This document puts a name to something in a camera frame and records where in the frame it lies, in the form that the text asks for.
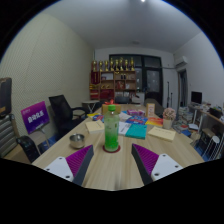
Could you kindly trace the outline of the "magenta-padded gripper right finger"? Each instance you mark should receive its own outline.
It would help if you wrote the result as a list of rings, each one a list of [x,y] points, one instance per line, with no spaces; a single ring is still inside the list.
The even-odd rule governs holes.
[[[132,144],[132,155],[144,185],[159,180],[182,169],[167,154],[156,154],[143,146]]]

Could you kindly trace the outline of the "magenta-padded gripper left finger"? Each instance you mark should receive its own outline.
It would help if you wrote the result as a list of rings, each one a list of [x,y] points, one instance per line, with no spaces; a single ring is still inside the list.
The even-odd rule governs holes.
[[[93,146],[89,145],[68,157],[56,158],[45,171],[81,186],[93,155]]]

